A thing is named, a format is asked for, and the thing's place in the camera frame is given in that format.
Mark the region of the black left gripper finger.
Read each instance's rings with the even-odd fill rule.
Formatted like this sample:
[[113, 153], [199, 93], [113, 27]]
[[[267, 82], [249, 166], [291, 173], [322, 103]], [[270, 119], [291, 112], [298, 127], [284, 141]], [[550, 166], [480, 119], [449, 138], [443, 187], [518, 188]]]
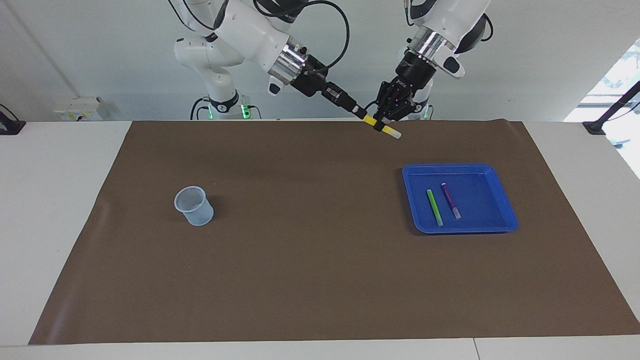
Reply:
[[412, 92], [398, 96], [390, 107], [390, 121], [402, 121], [405, 117], [409, 116], [409, 114], [413, 113], [417, 107], [413, 98]]
[[398, 120], [393, 114], [394, 106], [396, 105], [395, 98], [397, 96], [397, 90], [395, 80], [391, 80], [391, 82], [384, 81], [380, 86], [375, 100], [377, 110], [375, 110], [374, 113], [374, 129], [377, 132], [381, 132], [386, 124]]

